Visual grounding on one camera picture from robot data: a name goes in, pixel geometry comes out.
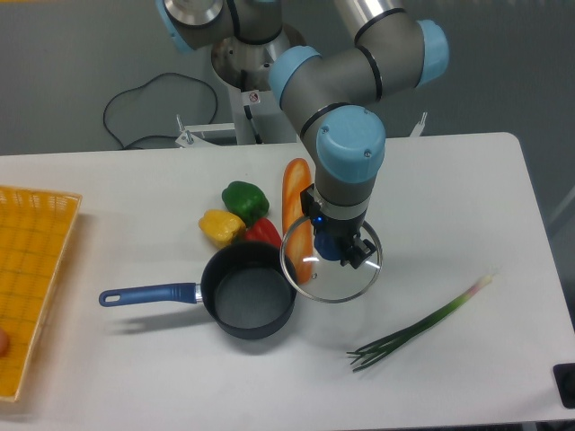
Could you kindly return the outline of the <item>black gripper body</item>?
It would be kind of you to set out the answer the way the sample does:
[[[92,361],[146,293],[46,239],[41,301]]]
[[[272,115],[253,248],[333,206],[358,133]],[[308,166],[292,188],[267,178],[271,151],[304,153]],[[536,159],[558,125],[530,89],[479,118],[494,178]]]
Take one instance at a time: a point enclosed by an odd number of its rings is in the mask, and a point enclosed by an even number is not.
[[[319,213],[311,218],[314,227],[314,247],[317,251],[346,251],[353,246],[364,215],[339,220]]]

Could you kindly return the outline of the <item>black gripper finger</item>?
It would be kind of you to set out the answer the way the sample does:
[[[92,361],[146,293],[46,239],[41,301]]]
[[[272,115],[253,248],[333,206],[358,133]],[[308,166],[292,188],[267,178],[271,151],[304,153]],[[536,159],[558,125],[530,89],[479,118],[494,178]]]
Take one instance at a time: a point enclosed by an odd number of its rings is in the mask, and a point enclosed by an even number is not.
[[[315,197],[315,185],[311,184],[300,193],[302,214],[307,217],[318,217],[321,215],[321,205]]]
[[[343,267],[351,265],[353,268],[359,268],[375,252],[376,246],[370,240],[356,234],[341,243],[340,263]]]

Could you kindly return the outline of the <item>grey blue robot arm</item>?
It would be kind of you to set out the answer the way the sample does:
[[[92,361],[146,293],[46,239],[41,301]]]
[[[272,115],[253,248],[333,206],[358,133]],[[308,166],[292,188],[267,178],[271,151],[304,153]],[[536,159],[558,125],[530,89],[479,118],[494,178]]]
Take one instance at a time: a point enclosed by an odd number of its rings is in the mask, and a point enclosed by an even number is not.
[[[385,127],[371,103],[445,73],[449,47],[433,21],[399,1],[339,1],[353,45],[324,57],[284,23],[278,1],[160,1],[175,45],[210,47],[227,87],[239,144],[302,141],[315,177],[296,188],[327,260],[353,267],[373,254],[360,234],[385,156]]]

